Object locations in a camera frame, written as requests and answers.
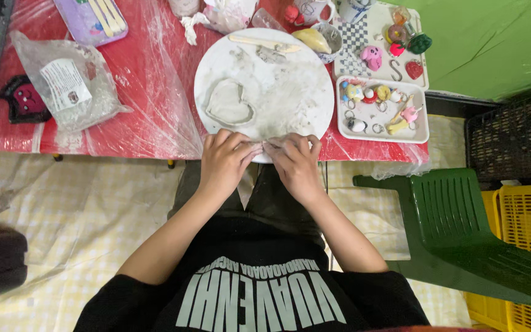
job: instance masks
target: green wall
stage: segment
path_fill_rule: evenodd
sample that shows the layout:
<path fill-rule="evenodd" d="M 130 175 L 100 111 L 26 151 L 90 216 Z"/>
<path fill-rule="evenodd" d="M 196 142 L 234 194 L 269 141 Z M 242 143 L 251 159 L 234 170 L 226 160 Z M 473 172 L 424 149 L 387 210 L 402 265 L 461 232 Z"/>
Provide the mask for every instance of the green wall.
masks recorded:
<path fill-rule="evenodd" d="M 531 87 L 531 0 L 389 0 L 417 10 L 434 43 L 430 89 L 499 99 Z"/>

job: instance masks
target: floor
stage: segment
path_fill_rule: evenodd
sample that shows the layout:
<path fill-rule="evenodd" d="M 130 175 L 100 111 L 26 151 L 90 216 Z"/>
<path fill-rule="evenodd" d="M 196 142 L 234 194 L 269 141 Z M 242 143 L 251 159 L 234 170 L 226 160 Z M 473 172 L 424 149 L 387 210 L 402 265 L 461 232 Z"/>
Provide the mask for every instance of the floor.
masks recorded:
<path fill-rule="evenodd" d="M 430 116 L 433 168 L 465 166 L 463 119 Z M 322 163 L 328 193 L 385 259 L 409 257 L 396 192 L 361 189 L 352 176 L 388 166 Z M 28 239 L 28 277 L 0 295 L 0 331 L 71 331 L 81 309 L 126 258 L 166 221 L 183 162 L 0 152 L 0 223 Z M 241 184 L 247 201 L 252 165 Z M 340 268 L 330 256 L 330 268 Z M 470 327 L 460 291 L 410 281 L 430 322 Z"/>

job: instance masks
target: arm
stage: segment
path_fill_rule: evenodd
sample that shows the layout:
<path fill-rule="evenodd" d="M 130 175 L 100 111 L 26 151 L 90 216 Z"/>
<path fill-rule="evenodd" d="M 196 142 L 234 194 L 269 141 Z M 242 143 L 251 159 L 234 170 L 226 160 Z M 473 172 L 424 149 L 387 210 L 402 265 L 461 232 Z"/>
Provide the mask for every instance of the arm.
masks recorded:
<path fill-rule="evenodd" d="M 197 232 L 237 188 L 247 165 L 260 153 L 261 144 L 251 144 L 241 133 L 221 129 L 208 135 L 196 193 L 130 255 L 117 274 L 153 285 L 165 282 Z"/>
<path fill-rule="evenodd" d="M 319 181 L 317 157 L 321 142 L 314 136 L 291 133 L 264 143 L 282 183 L 319 225 L 337 262 L 345 272 L 385 272 L 388 266 L 370 241 L 325 193 Z"/>

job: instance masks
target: red table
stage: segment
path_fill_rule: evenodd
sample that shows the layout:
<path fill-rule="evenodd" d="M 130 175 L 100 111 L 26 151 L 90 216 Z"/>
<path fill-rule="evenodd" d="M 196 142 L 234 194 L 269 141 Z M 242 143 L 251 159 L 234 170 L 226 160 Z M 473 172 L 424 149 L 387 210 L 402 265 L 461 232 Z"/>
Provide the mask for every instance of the red table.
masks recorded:
<path fill-rule="evenodd" d="M 0 151 L 121 156 L 126 158 L 198 159 L 200 136 L 206 131 L 194 103 L 194 75 L 206 50 L 222 34 L 196 26 L 198 45 L 189 45 L 184 30 L 166 0 L 115 0 L 127 23 L 126 38 L 98 48 L 114 75 L 120 101 L 133 108 L 80 133 L 57 132 L 54 120 L 45 124 L 10 124 L 7 102 L 0 99 Z M 289 31 L 284 8 L 291 0 L 261 0 Z M 53 0 L 17 0 L 9 31 L 32 40 L 69 37 Z M 8 37 L 0 63 L 0 89 L 23 74 Z M 337 129 L 337 118 L 321 139 L 320 160 L 419 162 L 428 159 L 427 144 L 397 144 L 348 140 Z"/>

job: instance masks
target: purple tray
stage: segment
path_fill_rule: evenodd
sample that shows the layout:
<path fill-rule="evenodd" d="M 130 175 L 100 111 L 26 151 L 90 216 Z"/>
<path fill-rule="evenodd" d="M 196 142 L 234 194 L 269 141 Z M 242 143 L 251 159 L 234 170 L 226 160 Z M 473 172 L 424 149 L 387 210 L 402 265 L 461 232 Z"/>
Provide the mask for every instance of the purple tray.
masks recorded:
<path fill-rule="evenodd" d="M 120 12 L 114 0 L 110 0 L 110 2 L 122 19 L 124 19 L 122 12 Z M 81 45 L 93 45 L 97 47 L 122 39 L 128 34 L 127 23 L 124 31 L 114 34 L 113 37 L 108 37 L 87 0 L 54 0 L 54 3 L 69 28 L 73 39 Z"/>

